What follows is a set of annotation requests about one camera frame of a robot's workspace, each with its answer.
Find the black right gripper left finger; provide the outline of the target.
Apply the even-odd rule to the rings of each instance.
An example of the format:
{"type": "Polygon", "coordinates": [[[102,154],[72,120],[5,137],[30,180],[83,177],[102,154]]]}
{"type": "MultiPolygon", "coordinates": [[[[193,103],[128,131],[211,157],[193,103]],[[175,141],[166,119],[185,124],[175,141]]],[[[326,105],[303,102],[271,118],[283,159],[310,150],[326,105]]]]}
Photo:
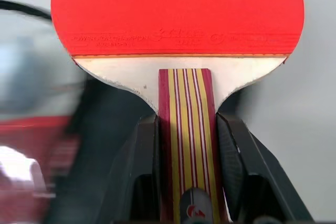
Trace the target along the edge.
{"type": "Polygon", "coordinates": [[[117,153],[101,205],[101,224],[160,219],[160,148],[156,115],[141,118],[117,153]]]}

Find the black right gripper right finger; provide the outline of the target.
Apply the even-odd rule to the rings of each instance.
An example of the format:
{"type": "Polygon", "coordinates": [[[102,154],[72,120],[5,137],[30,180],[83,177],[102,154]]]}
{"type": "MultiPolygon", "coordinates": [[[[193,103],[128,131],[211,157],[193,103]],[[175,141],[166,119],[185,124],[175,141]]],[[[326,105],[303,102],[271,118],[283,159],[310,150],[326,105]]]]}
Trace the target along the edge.
{"type": "Polygon", "coordinates": [[[217,113],[216,127],[224,193],[234,222],[314,221],[275,155],[240,118],[217,113]]]}

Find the red table tennis paddle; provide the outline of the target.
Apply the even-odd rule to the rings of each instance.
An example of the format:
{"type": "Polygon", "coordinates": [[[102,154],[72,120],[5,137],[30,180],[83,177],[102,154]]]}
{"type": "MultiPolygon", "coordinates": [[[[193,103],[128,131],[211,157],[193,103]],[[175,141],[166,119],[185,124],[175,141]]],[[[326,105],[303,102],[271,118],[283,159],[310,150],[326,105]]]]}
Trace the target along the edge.
{"type": "Polygon", "coordinates": [[[216,112],[296,48],[303,0],[51,0],[73,61],[157,114],[162,220],[226,219],[216,112]]]}

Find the red and black paddle case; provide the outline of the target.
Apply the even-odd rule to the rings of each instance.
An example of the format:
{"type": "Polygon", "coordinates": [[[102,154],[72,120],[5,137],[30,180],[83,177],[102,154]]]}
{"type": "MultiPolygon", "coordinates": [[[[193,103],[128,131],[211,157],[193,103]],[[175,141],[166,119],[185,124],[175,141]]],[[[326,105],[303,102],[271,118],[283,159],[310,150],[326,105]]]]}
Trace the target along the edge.
{"type": "Polygon", "coordinates": [[[0,121],[0,224],[101,224],[112,163],[153,110],[86,82],[70,116],[0,121]]]}

